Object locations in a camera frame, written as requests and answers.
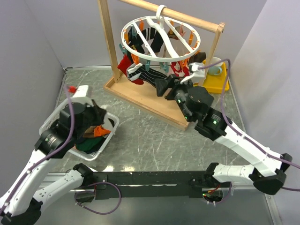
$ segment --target red sock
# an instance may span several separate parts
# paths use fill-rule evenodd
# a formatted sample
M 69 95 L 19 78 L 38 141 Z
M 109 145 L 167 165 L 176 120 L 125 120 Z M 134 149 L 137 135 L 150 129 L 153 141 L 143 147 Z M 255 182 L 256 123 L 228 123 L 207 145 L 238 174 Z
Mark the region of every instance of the red sock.
M 127 57 L 127 55 L 124 54 L 123 59 L 121 60 L 121 62 L 118 65 L 118 69 L 121 70 L 122 73 L 127 76 L 126 71 L 127 71 L 128 67 L 130 67 L 131 65 L 132 65 L 132 62 Z M 142 84 L 144 84 L 144 81 L 142 79 L 136 79 L 136 80 L 132 81 L 132 83 L 142 85 Z

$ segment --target white circular drying rack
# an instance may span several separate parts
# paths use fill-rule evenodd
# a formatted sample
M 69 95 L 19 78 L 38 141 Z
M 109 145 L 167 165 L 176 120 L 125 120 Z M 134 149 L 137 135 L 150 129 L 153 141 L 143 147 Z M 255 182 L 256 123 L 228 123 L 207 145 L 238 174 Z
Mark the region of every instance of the white circular drying rack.
M 200 35 L 198 34 L 198 32 L 190 25 L 188 25 L 187 23 L 178 21 L 178 20 L 174 20 L 171 19 L 169 17 L 166 16 L 161 16 L 160 13 L 163 10 L 165 6 L 161 5 L 158 7 L 157 9 L 157 13 L 154 16 L 144 16 L 144 17 L 140 17 L 137 18 L 133 21 L 130 21 L 129 23 L 127 23 L 125 25 L 125 27 L 123 28 L 122 32 L 121 32 L 121 39 L 122 39 L 122 43 L 124 45 L 124 47 L 127 49 L 127 51 L 129 51 L 130 53 L 132 53 L 133 55 L 136 55 L 139 58 L 142 59 L 146 59 L 146 60 L 150 60 L 150 61 L 156 61 L 156 62 L 176 62 L 176 61 L 181 61 L 181 60 L 185 60 L 193 55 L 195 55 L 195 53 L 198 51 L 199 47 L 200 47 Z M 156 19 L 159 21 L 159 24 L 156 22 L 153 22 L 152 19 Z M 156 54 L 153 52 L 150 44 L 148 43 L 148 41 L 145 39 L 145 37 L 142 34 L 142 31 L 140 30 L 139 26 L 137 23 L 139 23 L 140 21 L 146 20 L 148 25 L 152 28 L 155 28 L 160 36 L 162 37 L 165 46 L 167 48 L 167 51 L 170 54 L 170 58 L 161 58 L 161 57 L 157 57 Z M 182 25 L 183 27 L 188 28 L 197 38 L 197 42 L 196 42 L 196 46 L 195 47 L 191 47 L 186 40 L 178 33 L 178 31 L 175 29 L 175 27 L 170 23 L 170 21 L 173 21 L 174 23 L 178 23 L 180 25 Z M 179 56 L 177 54 L 177 52 L 174 50 L 171 41 L 164 29 L 164 23 L 166 23 L 169 28 L 173 31 L 173 33 L 177 36 L 177 38 L 182 42 L 182 44 L 187 48 L 188 53 L 183 55 L 183 56 Z M 137 31 L 137 35 L 140 36 L 140 38 L 142 39 L 144 46 L 147 48 L 149 55 L 146 54 L 142 54 L 140 52 L 137 52 L 136 50 L 130 48 L 128 46 L 128 44 L 126 43 L 126 39 L 124 38 L 124 34 L 127 32 L 127 30 L 133 27 L 136 31 Z

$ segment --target orange cloth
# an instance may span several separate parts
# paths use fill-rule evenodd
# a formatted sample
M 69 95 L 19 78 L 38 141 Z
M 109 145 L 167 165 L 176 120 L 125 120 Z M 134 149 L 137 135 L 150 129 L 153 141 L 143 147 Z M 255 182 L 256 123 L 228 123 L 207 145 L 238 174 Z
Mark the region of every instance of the orange cloth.
M 101 136 L 107 135 L 109 133 L 110 133 L 110 131 L 104 129 L 102 126 L 98 126 L 94 129 L 94 137 L 101 137 Z

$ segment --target green cloth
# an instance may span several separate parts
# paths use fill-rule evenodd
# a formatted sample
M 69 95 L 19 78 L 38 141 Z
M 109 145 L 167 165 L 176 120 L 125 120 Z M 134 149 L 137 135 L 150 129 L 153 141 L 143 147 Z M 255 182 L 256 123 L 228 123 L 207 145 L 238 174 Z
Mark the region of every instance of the green cloth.
M 103 139 L 104 139 L 103 136 L 101 136 L 101 137 L 94 137 L 94 138 L 86 138 L 86 140 L 84 142 L 76 144 L 75 147 L 79 151 L 89 151 L 93 147 L 95 147 Z

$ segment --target white hook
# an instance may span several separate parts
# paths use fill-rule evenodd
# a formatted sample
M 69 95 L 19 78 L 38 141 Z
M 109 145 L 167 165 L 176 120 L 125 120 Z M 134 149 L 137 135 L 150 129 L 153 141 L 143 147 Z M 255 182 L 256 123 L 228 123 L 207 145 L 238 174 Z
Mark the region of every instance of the white hook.
M 164 27 L 164 17 L 161 16 L 161 12 L 163 11 L 164 8 L 167 8 L 167 6 L 164 6 L 164 5 L 160 5 L 158 8 L 157 8 L 157 11 L 156 11 L 156 19 L 159 21 L 159 26 L 160 28 L 163 28 Z

